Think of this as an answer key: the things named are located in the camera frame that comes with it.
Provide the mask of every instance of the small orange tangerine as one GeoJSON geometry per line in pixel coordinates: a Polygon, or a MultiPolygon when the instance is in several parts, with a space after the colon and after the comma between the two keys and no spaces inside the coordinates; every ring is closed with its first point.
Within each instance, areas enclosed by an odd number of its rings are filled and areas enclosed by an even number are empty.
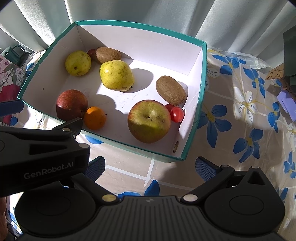
{"type": "Polygon", "coordinates": [[[101,108],[93,106],[85,112],[83,120],[89,129],[98,130],[105,124],[106,114],[101,108]]]}

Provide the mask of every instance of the white curtain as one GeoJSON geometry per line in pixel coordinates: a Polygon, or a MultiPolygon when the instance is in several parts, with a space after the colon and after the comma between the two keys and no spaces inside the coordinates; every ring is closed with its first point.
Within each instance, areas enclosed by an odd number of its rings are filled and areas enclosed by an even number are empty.
{"type": "Polygon", "coordinates": [[[296,25],[287,0],[14,0],[0,12],[0,48],[46,49],[72,22],[124,20],[168,28],[272,67],[284,61],[283,32],[296,25]]]}

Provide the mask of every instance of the kiwi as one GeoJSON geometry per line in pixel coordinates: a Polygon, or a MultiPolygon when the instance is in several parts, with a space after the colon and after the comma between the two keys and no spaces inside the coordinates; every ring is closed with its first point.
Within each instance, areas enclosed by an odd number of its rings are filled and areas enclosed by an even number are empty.
{"type": "Polygon", "coordinates": [[[101,64],[103,64],[112,60],[121,60],[121,54],[115,49],[100,47],[96,50],[96,58],[101,64]]]}
{"type": "Polygon", "coordinates": [[[178,106],[186,100],[185,90],[170,76],[161,76],[156,81],[156,90],[167,103],[174,106],[178,106]]]}

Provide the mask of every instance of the purple object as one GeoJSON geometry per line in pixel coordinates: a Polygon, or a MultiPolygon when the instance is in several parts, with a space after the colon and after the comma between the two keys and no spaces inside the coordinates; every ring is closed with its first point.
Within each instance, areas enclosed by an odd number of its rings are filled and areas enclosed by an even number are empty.
{"type": "Polygon", "coordinates": [[[281,91],[277,99],[292,121],[296,121],[296,103],[287,91],[281,91]]]}

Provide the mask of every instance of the red cherry tomato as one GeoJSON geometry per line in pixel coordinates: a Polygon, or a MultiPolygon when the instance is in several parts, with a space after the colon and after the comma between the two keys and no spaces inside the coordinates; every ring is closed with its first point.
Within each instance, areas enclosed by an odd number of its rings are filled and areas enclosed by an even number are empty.
{"type": "Polygon", "coordinates": [[[95,52],[96,52],[95,49],[90,49],[90,50],[87,52],[87,54],[88,54],[90,57],[92,57],[92,55],[93,55],[95,52]]]}
{"type": "Polygon", "coordinates": [[[173,109],[175,106],[173,104],[166,104],[165,107],[168,109],[168,111],[170,112],[171,109],[173,109]]]}
{"type": "Polygon", "coordinates": [[[170,111],[170,118],[173,122],[179,123],[184,119],[184,111],[180,107],[175,106],[170,111]]]}

